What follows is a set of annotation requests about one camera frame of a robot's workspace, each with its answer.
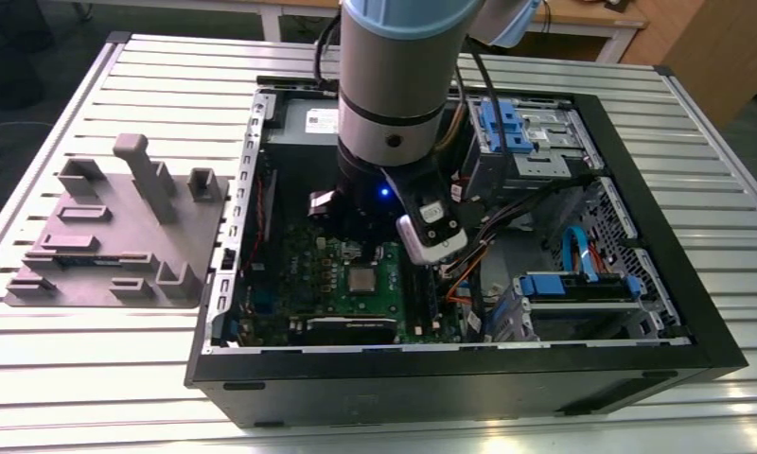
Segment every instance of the screw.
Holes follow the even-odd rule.
[[[401,142],[404,142],[404,138],[397,134],[391,134],[388,135],[385,141],[388,143],[388,147],[396,148],[401,145]]]

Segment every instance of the wooden cabinet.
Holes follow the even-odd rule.
[[[636,0],[651,20],[623,63],[674,69],[714,124],[757,94],[757,0]]]

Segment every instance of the table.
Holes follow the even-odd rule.
[[[73,0],[59,0],[73,3]],[[607,38],[598,57],[600,63],[616,63],[628,49],[640,28],[648,26],[648,18],[631,5],[622,14],[604,8],[603,4],[587,4],[579,0],[550,0],[554,11],[551,33],[562,35],[598,36]],[[280,16],[333,17],[339,0],[88,0],[85,3],[203,9],[212,11],[249,12],[261,16],[264,40],[280,43]],[[536,13],[530,32],[540,32],[547,13],[544,6]]]
[[[499,88],[600,97],[746,351],[750,367],[718,381],[670,390],[607,416],[241,431],[183,387],[196,309],[8,307],[5,285],[61,193],[55,172],[67,158],[89,157],[105,171],[128,172],[111,144],[117,133],[140,132],[172,174],[205,166],[232,177],[256,76],[311,74],[307,44],[113,39],[0,214],[0,448],[757,451],[757,183],[675,79],[646,66],[506,57],[486,63]],[[333,49],[323,64],[328,77],[336,59]],[[482,86],[467,56],[460,65],[467,83]]]

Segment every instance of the green circuit board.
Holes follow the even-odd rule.
[[[393,319],[397,343],[441,342],[445,333],[424,334],[408,323],[405,306],[404,246],[385,242],[368,259],[361,246],[321,235],[308,223],[291,224],[281,236],[280,273],[271,291],[248,293],[248,345],[292,345],[295,323],[320,318]]]

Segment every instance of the sticker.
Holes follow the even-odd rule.
[[[452,184],[452,200],[453,201],[463,200],[463,188],[459,184]]]
[[[478,317],[478,314],[475,314],[474,310],[468,312],[468,324],[471,325],[471,327],[475,329],[476,332],[480,332],[480,328],[483,327],[483,322],[480,322],[480,317]]]
[[[312,109],[305,114],[305,132],[311,134],[336,134],[340,129],[337,109]]]
[[[544,131],[528,131],[528,137],[531,137],[531,140],[548,140]]]
[[[443,205],[439,201],[429,203],[420,207],[420,215],[428,224],[433,223],[436,220],[443,219]]]

